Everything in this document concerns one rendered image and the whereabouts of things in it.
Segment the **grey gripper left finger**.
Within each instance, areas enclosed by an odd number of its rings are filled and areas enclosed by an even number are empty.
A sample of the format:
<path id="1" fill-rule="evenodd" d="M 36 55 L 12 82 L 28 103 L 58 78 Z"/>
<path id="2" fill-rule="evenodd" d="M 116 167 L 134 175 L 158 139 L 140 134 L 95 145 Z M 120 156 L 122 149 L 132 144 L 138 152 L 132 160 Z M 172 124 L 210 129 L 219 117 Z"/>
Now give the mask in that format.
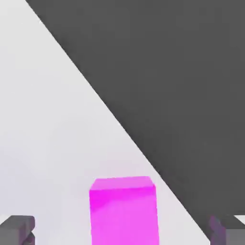
<path id="1" fill-rule="evenodd" d="M 35 218 L 11 215 L 0 224 L 0 245 L 35 245 Z"/>

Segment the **small magenta cube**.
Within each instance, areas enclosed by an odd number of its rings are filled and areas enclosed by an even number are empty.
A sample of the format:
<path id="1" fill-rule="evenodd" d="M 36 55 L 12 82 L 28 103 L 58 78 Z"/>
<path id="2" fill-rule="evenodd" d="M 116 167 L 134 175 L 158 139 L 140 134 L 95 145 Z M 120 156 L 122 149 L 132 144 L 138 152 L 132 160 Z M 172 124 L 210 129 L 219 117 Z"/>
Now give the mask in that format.
<path id="1" fill-rule="evenodd" d="M 150 177 L 98 178 L 89 189 L 89 207 L 91 245 L 159 245 Z"/>

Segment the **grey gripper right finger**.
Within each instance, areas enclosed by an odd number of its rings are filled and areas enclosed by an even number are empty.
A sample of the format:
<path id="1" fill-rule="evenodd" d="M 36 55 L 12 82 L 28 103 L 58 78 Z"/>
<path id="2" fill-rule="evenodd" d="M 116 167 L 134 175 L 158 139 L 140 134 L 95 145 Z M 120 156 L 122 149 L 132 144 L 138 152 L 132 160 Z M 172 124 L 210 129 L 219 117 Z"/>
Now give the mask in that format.
<path id="1" fill-rule="evenodd" d="M 245 224 L 233 215 L 211 216 L 210 245 L 245 245 Z"/>

